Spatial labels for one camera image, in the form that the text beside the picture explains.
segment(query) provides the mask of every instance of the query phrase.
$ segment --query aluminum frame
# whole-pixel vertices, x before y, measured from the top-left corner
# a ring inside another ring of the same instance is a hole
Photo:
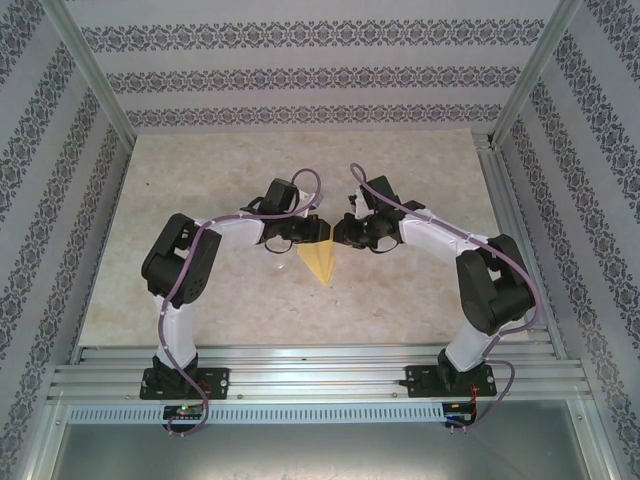
[[[491,202],[501,231],[512,235],[528,271],[540,284],[532,261],[520,212],[499,154],[486,136],[474,136]],[[517,368],[505,401],[564,400],[571,415],[587,470],[592,479],[617,480],[620,473],[591,394],[580,360],[564,350],[548,300],[543,296],[543,325],[530,330],[529,340],[501,342],[492,357],[509,360]],[[248,346],[199,349],[200,364],[231,369],[229,406],[253,405],[299,408],[301,405],[389,405],[407,407],[437,404],[443,398],[410,399],[404,367],[436,364],[445,345],[325,345]],[[112,405],[122,409],[177,402],[144,402],[138,398],[142,370],[150,366],[155,348],[81,348],[74,365],[56,368],[42,421],[22,478],[51,478],[70,412],[80,405]],[[494,367],[498,391],[508,369]],[[465,401],[468,398],[448,398]],[[491,399],[480,398],[486,402]]]
[[[509,134],[511,125],[518,117],[520,110],[529,93],[533,90],[540,74],[553,54],[571,19],[578,11],[582,2],[580,0],[560,0],[555,11],[549,18],[547,26],[540,35],[529,61],[525,65],[516,86],[511,91],[507,102],[500,112],[500,116],[491,132],[492,146],[502,144]]]
[[[65,0],[42,0],[41,4],[69,52],[71,52],[76,65],[96,95],[100,106],[109,117],[116,132],[118,132],[118,136],[127,153],[131,153],[136,143],[136,131],[122,105],[120,105],[98,61],[91,52],[91,48],[80,27],[73,20]]]

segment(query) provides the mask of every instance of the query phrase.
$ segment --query metal extrusion bar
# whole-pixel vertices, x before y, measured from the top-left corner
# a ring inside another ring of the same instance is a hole
[[[64,0],[43,0],[42,7],[71,52],[78,68],[93,89],[128,153],[133,151],[136,132],[102,72],[80,27],[73,20]]]
[[[158,425],[167,420],[161,405],[78,405],[69,407],[72,425]],[[255,405],[214,403],[207,423],[224,425],[283,425],[337,423],[443,422],[442,404],[387,403]],[[174,423],[194,424],[198,419],[176,419]]]
[[[502,159],[500,152],[496,152],[490,147],[486,136],[474,136],[474,143],[485,182],[487,184],[491,205],[498,222],[498,227],[501,232],[510,235],[516,241],[518,248],[522,253],[522,259],[525,262],[527,271],[536,284],[542,286],[544,284],[542,282],[540,269],[535,261],[531,240],[527,234],[522,215],[517,207],[515,207],[517,205],[515,195],[508,180],[508,176],[504,171],[504,160]],[[551,305],[547,298],[546,291],[541,288],[540,293],[542,296],[543,309],[541,323],[544,322],[549,329],[551,343],[558,358],[566,359],[568,356],[564,349],[564,345],[562,344],[560,331],[558,330],[558,326],[553,317],[553,311],[551,310]]]
[[[45,405],[33,444],[22,471],[16,478],[23,480],[49,480],[58,458],[69,412],[67,405]]]
[[[556,10],[549,18],[547,26],[540,35],[533,53],[529,57],[527,65],[522,70],[516,86],[511,91],[507,103],[500,112],[496,125],[491,133],[493,146],[500,146],[508,135],[511,125],[517,118],[522,106],[527,100],[533,86],[542,74],[553,50],[558,45],[560,38],[569,26],[571,19],[582,5],[579,0],[560,0]]]
[[[548,335],[500,345],[495,358],[511,361],[516,380],[507,400],[590,399],[578,360],[557,360]],[[464,401],[468,398],[409,399],[399,381],[407,365],[437,363],[441,346],[226,347],[199,350],[203,367],[231,369],[232,403],[380,403]],[[153,349],[85,349],[79,365],[56,368],[47,401],[68,405],[144,404],[138,398],[142,370]],[[494,366],[498,391],[509,370]],[[491,401],[480,398],[479,401]]]
[[[621,480],[622,476],[607,440],[595,401],[569,400],[567,407],[589,477],[592,480]]]

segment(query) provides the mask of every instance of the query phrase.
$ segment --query yellow paper object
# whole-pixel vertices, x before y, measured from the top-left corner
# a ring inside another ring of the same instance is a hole
[[[333,232],[329,240],[298,245],[298,256],[325,287],[329,286],[331,270],[333,270],[333,264],[336,263],[336,257],[333,256],[332,238]]]

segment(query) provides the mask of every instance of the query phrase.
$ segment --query patterned wallpaper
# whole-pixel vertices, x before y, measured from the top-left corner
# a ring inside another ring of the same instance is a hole
[[[640,478],[640,2],[585,0],[502,145],[563,341]]]
[[[557,0],[68,5],[141,132],[489,133]]]
[[[69,359],[128,155],[41,6],[0,1],[0,479]]]

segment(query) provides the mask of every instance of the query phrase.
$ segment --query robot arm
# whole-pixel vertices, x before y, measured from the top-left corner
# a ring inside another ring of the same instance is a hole
[[[386,177],[375,178],[367,184],[400,203]],[[443,392],[452,396],[462,392],[460,396],[465,396],[476,376],[487,377],[490,367],[484,365],[485,350],[499,335],[500,329],[522,318],[534,306],[533,295],[524,279],[507,263],[469,242],[469,238],[496,248],[524,268],[514,240],[507,235],[488,238],[471,233],[466,239],[460,238],[436,224],[442,220],[434,223],[407,215],[362,187],[349,199],[354,213],[345,214],[336,225],[334,241],[377,252],[378,241],[391,237],[397,244],[422,248],[451,266],[455,265],[467,322],[440,353],[437,377],[422,379],[422,387],[433,393],[427,396],[448,396],[442,395]],[[411,201],[403,206],[424,217],[437,218],[418,202]]]
[[[168,305],[162,330],[172,357],[192,379],[197,377],[198,364],[193,342],[193,302],[207,286],[216,255],[220,251],[266,243],[276,236],[292,244],[328,240],[330,225],[317,215],[309,215],[309,209],[294,217],[265,217],[296,209],[300,202],[306,204],[310,197],[294,184],[275,179],[267,194],[241,209],[238,218],[215,222],[202,232],[187,274]],[[205,222],[181,213],[173,215],[147,255],[142,265],[142,276],[147,280],[147,289],[154,296],[158,313],[176,283],[196,232]],[[153,369],[145,371],[141,398],[158,398],[154,392],[161,392],[161,398],[186,398],[190,391],[191,386],[174,369],[165,347],[158,346]]]

